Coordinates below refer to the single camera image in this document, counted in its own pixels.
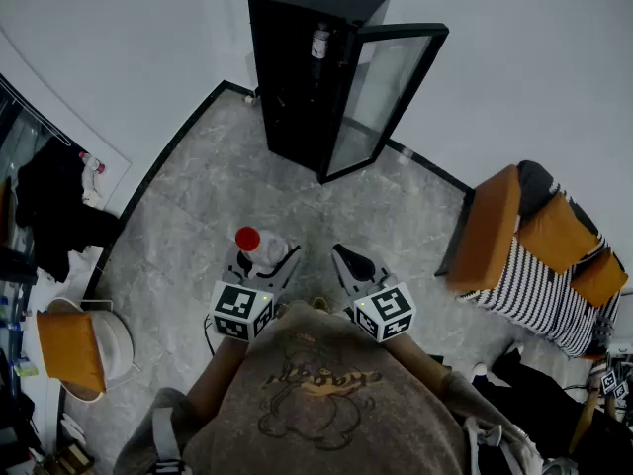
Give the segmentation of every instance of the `couch armrest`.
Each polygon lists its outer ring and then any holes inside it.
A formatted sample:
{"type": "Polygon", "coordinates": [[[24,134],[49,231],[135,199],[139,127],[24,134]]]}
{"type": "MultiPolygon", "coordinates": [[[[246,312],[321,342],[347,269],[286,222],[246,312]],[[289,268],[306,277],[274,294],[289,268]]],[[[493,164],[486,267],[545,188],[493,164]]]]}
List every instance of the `couch armrest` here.
{"type": "Polygon", "coordinates": [[[521,198],[518,169],[509,165],[475,189],[475,199],[448,272],[455,290],[498,285],[514,235],[521,198]]]}

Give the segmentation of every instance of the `red bottle cap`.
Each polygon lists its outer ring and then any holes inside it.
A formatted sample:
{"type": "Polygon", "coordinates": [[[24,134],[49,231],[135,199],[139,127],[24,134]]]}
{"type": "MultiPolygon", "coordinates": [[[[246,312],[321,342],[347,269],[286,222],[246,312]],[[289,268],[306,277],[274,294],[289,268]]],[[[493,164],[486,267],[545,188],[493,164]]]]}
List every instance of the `red bottle cap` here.
{"type": "Polygon", "coordinates": [[[259,233],[253,227],[242,227],[235,233],[235,243],[239,249],[252,251],[259,246],[259,233]]]}

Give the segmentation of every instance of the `black pants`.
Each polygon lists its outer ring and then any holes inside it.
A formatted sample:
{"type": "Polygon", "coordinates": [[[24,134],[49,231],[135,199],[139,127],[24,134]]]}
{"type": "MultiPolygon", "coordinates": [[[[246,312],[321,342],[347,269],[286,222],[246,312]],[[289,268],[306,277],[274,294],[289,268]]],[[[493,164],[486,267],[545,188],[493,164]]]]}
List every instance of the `black pants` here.
{"type": "Polygon", "coordinates": [[[518,352],[500,357],[493,373],[511,387],[497,386],[484,376],[475,378],[475,388],[529,435],[541,455],[569,455],[583,405],[553,378],[521,364],[518,352]]]}

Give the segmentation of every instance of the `glass door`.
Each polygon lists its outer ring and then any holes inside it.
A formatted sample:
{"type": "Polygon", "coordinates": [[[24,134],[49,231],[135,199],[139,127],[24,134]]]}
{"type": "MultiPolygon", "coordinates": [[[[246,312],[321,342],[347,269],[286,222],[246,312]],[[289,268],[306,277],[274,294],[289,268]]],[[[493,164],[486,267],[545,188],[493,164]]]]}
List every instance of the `glass door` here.
{"type": "Polygon", "coordinates": [[[441,24],[359,30],[350,55],[347,98],[334,120],[321,183],[378,158],[447,35],[441,24]]]}

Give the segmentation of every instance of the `brown t-shirt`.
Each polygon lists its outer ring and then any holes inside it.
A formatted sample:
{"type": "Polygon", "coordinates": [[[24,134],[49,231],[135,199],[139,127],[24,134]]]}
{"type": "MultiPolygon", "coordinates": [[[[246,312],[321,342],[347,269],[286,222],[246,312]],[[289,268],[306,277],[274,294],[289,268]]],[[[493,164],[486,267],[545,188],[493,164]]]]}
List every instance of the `brown t-shirt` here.
{"type": "MultiPolygon", "coordinates": [[[[174,408],[194,473],[462,474],[469,445],[453,414],[511,428],[459,375],[442,403],[356,326],[305,304],[260,336],[208,424],[177,391],[152,405],[174,408]]],[[[145,473],[154,460],[148,413],[115,473],[145,473]]]]}

